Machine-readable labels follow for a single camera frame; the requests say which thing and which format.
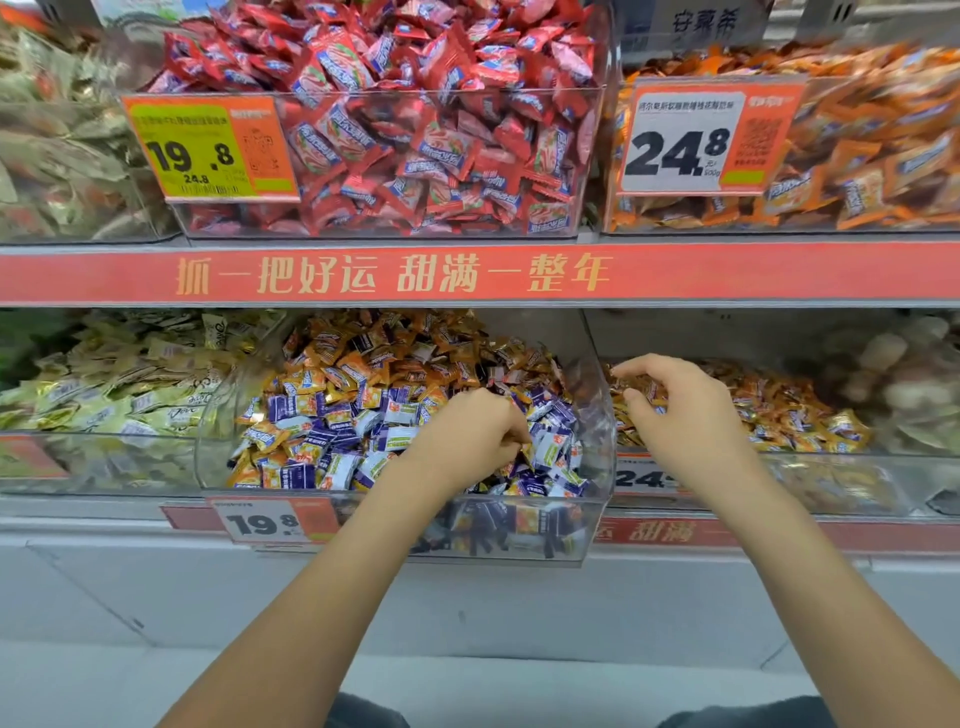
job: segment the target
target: price number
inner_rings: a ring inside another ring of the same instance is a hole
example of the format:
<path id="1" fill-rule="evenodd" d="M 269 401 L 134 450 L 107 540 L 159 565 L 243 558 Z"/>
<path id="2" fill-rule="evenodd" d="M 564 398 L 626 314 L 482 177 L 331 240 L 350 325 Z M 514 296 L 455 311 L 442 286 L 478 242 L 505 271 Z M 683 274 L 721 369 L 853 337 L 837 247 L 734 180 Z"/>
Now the price number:
<path id="1" fill-rule="evenodd" d="M 233 541 L 241 544 L 305 544 L 300 519 L 287 498 L 214 497 L 209 499 Z"/>
<path id="2" fill-rule="evenodd" d="M 193 169 L 193 158 L 178 141 L 168 141 L 162 146 L 158 141 L 148 141 L 146 147 L 153 153 L 156 163 L 164 172 L 181 172 L 183 181 L 187 183 L 210 184 L 210 177 L 207 175 L 188 174 Z M 212 169 L 218 169 L 218 164 L 229 167 L 234 163 L 233 154 L 227 144 L 214 144 L 213 153 L 217 157 L 217 163 L 211 164 Z"/>
<path id="3" fill-rule="evenodd" d="M 745 100 L 742 91 L 641 90 L 627 137 L 619 192 L 721 192 Z"/>
<path id="4" fill-rule="evenodd" d="M 649 457 L 621 457 L 617 460 L 616 490 L 637 495 L 676 495 L 677 481 Z"/>
<path id="5" fill-rule="evenodd" d="M 680 137 L 680 141 L 674 144 L 663 154 L 660 162 L 657 158 L 663 153 L 663 134 L 660 132 L 639 133 L 630 140 L 634 148 L 640 151 L 639 156 L 629 162 L 624 170 L 627 175 L 656 175 L 661 169 L 676 169 L 678 175 L 693 175 L 700 177 L 707 174 L 709 177 L 720 177 L 721 167 L 715 163 L 708 162 L 705 170 L 703 158 L 701 157 L 701 146 L 703 154 L 707 157 L 719 157 L 727 153 L 730 142 L 730 130 L 726 127 L 714 129 L 707 136 L 707 144 L 703 144 L 703 132 L 687 132 Z"/>

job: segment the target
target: price tag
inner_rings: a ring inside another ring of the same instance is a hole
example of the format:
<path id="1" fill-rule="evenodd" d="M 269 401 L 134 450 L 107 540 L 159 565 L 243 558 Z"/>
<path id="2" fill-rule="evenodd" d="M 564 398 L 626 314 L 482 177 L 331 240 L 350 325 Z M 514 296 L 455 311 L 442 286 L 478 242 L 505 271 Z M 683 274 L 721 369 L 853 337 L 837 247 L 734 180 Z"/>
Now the price tag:
<path id="1" fill-rule="evenodd" d="M 299 202 L 270 96 L 124 97 L 167 202 Z"/>
<path id="2" fill-rule="evenodd" d="M 685 496 L 688 493 L 649 455 L 617 455 L 616 492 L 635 496 Z"/>
<path id="3" fill-rule="evenodd" d="M 300 519 L 285 497 L 209 497 L 237 544 L 309 544 Z"/>
<path id="4" fill-rule="evenodd" d="M 641 82 L 617 194 L 763 194 L 804 83 Z"/>
<path id="5" fill-rule="evenodd" d="M 30 435 L 0 435 L 0 479 L 70 477 Z"/>

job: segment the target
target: candy display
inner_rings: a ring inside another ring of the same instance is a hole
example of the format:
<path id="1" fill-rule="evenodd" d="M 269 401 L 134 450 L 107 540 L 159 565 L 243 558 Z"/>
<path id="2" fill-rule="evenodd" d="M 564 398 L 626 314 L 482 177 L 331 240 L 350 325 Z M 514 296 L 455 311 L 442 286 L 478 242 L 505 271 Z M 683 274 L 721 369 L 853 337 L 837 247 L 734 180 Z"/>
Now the candy display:
<path id="1" fill-rule="evenodd" d="M 93 39 L 0 21 L 0 241 L 159 239 L 177 225 Z"/>
<path id="2" fill-rule="evenodd" d="M 612 119 L 607 178 L 633 123 L 636 84 L 806 74 L 800 108 L 760 196 L 609 195 L 606 232 L 919 230 L 960 220 L 956 98 L 960 50 L 907 44 L 867 50 L 711 48 L 648 61 L 627 77 Z"/>
<path id="3" fill-rule="evenodd" d="M 836 410 L 821 402 L 813 381 L 765 372 L 730 361 L 709 360 L 701 368 L 724 382 L 743 421 L 747 437 L 761 452 L 859 452 L 870 443 L 871 432 L 850 409 Z M 642 447 L 623 400 L 623 390 L 642 392 L 659 411 L 666 411 L 666 389 L 648 376 L 615 379 L 611 376 L 617 442 Z"/>
<path id="4" fill-rule="evenodd" d="M 890 452 L 960 454 L 960 317 L 912 316 L 866 346 L 831 352 L 825 389 Z"/>
<path id="5" fill-rule="evenodd" d="M 276 92 L 301 201 L 178 205 L 192 237 L 576 234 L 609 10 L 291 2 L 166 34 L 148 93 Z"/>
<path id="6" fill-rule="evenodd" d="M 91 311 L 71 348 L 37 359 L 31 378 L 0 391 L 0 429 L 34 432 L 70 473 L 60 489 L 193 487 L 204 406 L 280 318 L 269 310 Z"/>
<path id="7" fill-rule="evenodd" d="M 204 485 L 312 492 L 342 521 L 450 397 L 487 387 L 525 413 L 533 443 L 448 504 L 418 549 L 582 558 L 612 489 L 612 419 L 593 410 L 603 396 L 591 390 L 595 358 L 593 375 L 578 361 L 561 369 L 543 345 L 490 337 L 471 311 L 430 309 L 323 311 L 277 347 L 265 378 L 246 373 L 262 391 L 241 399 L 238 385 L 232 408 L 208 413 L 222 424 L 231 412 L 240 443 L 231 471 L 200 473 Z"/>

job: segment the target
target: white floor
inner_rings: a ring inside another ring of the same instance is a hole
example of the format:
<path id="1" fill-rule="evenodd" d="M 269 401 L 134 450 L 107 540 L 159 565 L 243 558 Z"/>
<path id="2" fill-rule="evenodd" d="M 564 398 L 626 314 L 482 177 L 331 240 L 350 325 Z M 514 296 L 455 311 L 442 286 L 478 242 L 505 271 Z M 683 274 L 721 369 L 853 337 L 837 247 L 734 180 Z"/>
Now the white floor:
<path id="1" fill-rule="evenodd" d="M 0 722 L 149 728 L 215 656 L 0 642 Z M 653 728 L 680 710 L 814 692 L 805 675 L 747 670 L 366 656 L 354 662 L 344 690 L 401 711 L 412 728 Z"/>

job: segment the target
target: person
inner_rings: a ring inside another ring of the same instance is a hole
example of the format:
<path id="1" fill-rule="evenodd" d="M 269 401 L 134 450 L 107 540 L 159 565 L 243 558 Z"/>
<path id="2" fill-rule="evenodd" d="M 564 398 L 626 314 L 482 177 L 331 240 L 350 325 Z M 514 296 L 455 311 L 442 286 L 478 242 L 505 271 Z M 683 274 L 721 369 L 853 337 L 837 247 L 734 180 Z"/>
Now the person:
<path id="1" fill-rule="evenodd" d="M 960 724 L 960 681 L 903 624 L 780 488 L 744 437 L 726 386 L 681 359 L 647 354 L 618 376 L 649 375 L 665 414 L 639 392 L 636 429 L 667 472 L 736 536 L 822 696 L 708 709 L 663 728 L 940 728 Z M 507 398 L 459 394 L 393 460 L 344 525 L 207 668 L 159 728 L 400 728 L 398 714 L 338 695 L 408 549 L 441 506 L 512 461 L 529 441 Z"/>

